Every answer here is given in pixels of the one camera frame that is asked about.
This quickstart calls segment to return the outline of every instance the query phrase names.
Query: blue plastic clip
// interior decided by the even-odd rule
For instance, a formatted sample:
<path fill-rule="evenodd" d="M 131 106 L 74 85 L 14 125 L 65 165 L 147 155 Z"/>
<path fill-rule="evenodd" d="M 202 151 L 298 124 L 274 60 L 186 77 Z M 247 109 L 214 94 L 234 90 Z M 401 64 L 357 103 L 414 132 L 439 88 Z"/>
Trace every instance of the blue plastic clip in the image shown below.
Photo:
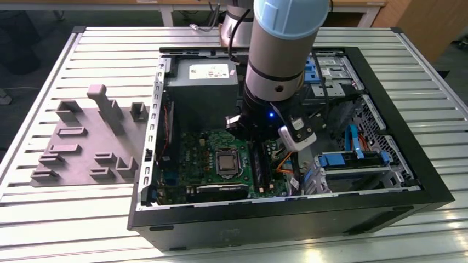
<path fill-rule="evenodd" d="M 329 165 L 327 163 L 327 158 L 325 157 L 325 155 L 321 155 L 319 156 L 319 163 L 321 163 L 321 166 L 325 167 Z"/>
<path fill-rule="evenodd" d="M 381 152 L 381 157 L 382 157 L 383 163 L 385 163 L 385 164 L 390 164 L 390 155 L 389 155 L 389 152 L 382 151 L 382 152 Z"/>
<path fill-rule="evenodd" d="M 357 152 L 358 159 L 365 158 L 363 151 L 361 149 L 361 143 L 359 143 L 359 137 L 358 137 L 358 127 L 355 124 L 350 124 L 346 132 L 345 132 L 345 149 L 347 151 L 351 151 L 351 140 L 350 140 L 350 134 L 351 134 L 351 139 L 353 139 L 353 146 L 354 146 L 354 151 Z"/>
<path fill-rule="evenodd" d="M 305 67 L 305 84 L 321 84 L 319 74 L 313 58 L 307 59 Z"/>
<path fill-rule="evenodd" d="M 326 154 L 327 162 L 330 165 L 337 166 L 337 165 L 345 165 L 345 158 L 343 154 L 341 153 L 327 153 Z"/>

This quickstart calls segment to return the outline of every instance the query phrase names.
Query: desk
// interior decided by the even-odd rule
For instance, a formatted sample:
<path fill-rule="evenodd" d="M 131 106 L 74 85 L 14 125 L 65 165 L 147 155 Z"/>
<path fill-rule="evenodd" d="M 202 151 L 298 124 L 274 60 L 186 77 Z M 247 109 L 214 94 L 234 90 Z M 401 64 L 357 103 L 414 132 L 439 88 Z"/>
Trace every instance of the desk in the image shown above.
<path fill-rule="evenodd" d="M 62 99 L 94 107 L 87 86 L 103 83 L 122 107 L 150 105 L 161 47 L 219 46 L 218 31 L 90 27 L 74 33 L 0 164 L 0 260 L 101 262 L 466 262 L 468 250 L 468 110 L 402 34 L 385 28 L 325 28 L 317 46 L 361 48 L 455 202 L 371 235 L 163 254 L 127 230 L 133 185 L 33 188 Z"/>
<path fill-rule="evenodd" d="M 207 0 L 0 0 L 0 10 L 158 10 L 165 26 L 174 26 L 173 11 L 209 11 L 207 3 Z M 387 0 L 334 0 L 334 12 L 363 13 L 359 27 L 371 27 L 386 3 Z"/>

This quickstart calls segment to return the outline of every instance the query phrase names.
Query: floor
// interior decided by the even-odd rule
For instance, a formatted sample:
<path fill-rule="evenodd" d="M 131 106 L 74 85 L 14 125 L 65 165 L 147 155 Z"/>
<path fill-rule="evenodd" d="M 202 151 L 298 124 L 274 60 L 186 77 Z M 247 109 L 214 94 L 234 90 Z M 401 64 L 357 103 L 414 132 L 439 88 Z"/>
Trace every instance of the floor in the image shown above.
<path fill-rule="evenodd" d="M 42 36 L 35 46 L 42 60 L 41 68 L 23 76 L 10 74 L 0 66 L 0 88 L 14 98 L 9 106 L 0 105 L 0 160 L 14 140 L 18 129 L 30 111 L 39 90 L 49 77 L 55 61 L 75 26 L 163 26 L 159 12 L 66 12 L 66 20 L 58 22 L 53 12 L 29 12 Z M 191 22 L 205 25 L 209 12 L 189 14 L 175 12 L 175 26 L 187 26 Z M 438 70 L 450 70 L 447 82 L 468 103 L 468 51 L 450 46 L 435 64 Z"/>

